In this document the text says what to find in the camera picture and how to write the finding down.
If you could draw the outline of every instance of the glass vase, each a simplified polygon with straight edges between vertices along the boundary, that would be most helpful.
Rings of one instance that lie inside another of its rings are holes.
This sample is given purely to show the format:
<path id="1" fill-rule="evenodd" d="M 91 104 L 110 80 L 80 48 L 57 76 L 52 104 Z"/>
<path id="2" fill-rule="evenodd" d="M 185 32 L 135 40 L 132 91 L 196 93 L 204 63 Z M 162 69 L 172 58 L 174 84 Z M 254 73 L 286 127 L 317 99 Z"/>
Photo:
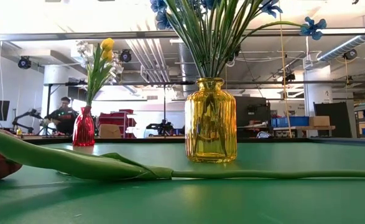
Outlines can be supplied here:
<path id="1" fill-rule="evenodd" d="M 230 162 L 237 156 L 236 100 L 222 78 L 197 80 L 185 102 L 185 149 L 195 162 Z"/>
<path id="2" fill-rule="evenodd" d="M 73 146 L 93 146 L 95 144 L 95 126 L 90 112 L 90 106 L 81 108 L 73 130 Z"/>

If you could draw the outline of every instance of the green table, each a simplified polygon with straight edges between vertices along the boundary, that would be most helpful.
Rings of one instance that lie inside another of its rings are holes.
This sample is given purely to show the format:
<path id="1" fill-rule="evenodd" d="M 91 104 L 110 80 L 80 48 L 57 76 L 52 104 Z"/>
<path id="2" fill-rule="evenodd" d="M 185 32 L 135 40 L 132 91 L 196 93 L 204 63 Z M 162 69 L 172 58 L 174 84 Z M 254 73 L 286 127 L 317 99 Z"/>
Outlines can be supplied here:
<path id="1" fill-rule="evenodd" d="M 70 144 L 51 147 L 72 149 Z M 184 145 L 97 143 L 175 170 L 365 169 L 365 146 L 239 143 L 230 164 L 187 161 Z M 0 181 L 0 223 L 365 223 L 365 179 L 162 180 L 104 184 L 23 167 Z"/>

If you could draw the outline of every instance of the white pillar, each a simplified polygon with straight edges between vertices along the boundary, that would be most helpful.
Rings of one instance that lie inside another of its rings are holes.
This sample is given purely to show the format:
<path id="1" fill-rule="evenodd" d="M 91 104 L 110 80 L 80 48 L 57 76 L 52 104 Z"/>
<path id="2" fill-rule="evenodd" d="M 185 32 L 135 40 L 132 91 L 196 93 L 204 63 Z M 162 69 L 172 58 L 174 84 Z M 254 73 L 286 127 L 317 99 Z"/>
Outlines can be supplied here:
<path id="1" fill-rule="evenodd" d="M 69 68 L 64 66 L 49 65 L 45 66 L 44 70 L 44 84 L 48 83 L 66 83 L 69 81 Z M 42 117 L 47 115 L 47 99 L 48 99 L 47 86 L 43 89 L 43 100 L 42 100 Z M 67 86 L 56 86 L 51 88 L 51 99 L 50 99 L 50 110 L 49 113 L 60 107 L 60 99 L 64 96 L 68 96 Z"/>
<path id="2" fill-rule="evenodd" d="M 330 78 L 330 65 L 323 68 L 306 69 L 304 72 L 305 81 L 327 81 Z M 315 107 L 314 103 L 332 103 L 333 92 L 331 84 L 305 84 L 305 115 L 314 116 Z M 317 131 L 309 131 L 309 136 L 318 136 Z"/>

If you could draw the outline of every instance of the man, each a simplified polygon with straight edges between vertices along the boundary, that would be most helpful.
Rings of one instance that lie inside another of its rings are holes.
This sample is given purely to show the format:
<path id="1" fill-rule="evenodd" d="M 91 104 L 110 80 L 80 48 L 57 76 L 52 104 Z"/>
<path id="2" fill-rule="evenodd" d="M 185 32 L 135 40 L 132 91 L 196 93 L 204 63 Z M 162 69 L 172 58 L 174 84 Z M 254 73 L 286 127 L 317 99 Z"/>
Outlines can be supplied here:
<path id="1" fill-rule="evenodd" d="M 77 112 L 69 107 L 69 98 L 63 97 L 60 101 L 61 105 L 59 109 L 46 116 L 43 123 L 48 125 L 50 122 L 53 122 L 57 127 L 58 132 L 72 135 L 75 120 L 77 118 Z"/>

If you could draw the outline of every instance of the yellow flower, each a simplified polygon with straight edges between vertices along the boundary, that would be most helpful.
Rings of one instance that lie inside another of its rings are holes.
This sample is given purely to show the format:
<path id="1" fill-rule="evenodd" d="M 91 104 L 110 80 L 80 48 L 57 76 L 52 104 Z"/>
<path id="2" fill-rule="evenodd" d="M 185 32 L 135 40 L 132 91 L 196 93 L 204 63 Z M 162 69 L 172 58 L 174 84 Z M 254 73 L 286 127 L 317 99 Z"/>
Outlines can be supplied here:
<path id="1" fill-rule="evenodd" d="M 113 52 L 111 50 L 104 50 L 102 52 L 102 58 L 106 59 L 108 62 L 112 61 L 113 59 Z"/>
<path id="2" fill-rule="evenodd" d="M 114 40 L 112 38 L 104 39 L 101 43 L 101 48 L 104 51 L 112 51 Z"/>

